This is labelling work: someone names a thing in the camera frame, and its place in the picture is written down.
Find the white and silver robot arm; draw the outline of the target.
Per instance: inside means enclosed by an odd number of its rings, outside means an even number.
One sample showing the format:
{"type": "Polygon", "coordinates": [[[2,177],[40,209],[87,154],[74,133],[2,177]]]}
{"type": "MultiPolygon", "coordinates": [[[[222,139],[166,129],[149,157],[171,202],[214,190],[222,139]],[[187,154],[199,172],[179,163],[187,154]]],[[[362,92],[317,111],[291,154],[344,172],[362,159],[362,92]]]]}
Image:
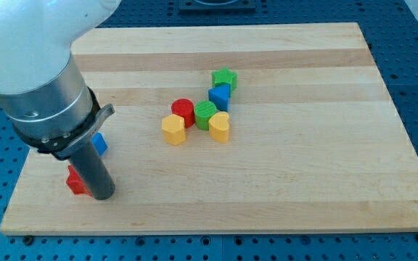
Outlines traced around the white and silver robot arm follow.
{"type": "Polygon", "coordinates": [[[100,108],[71,53],[120,0],[0,0],[0,107],[17,135],[66,160],[114,110],[100,108]]]}

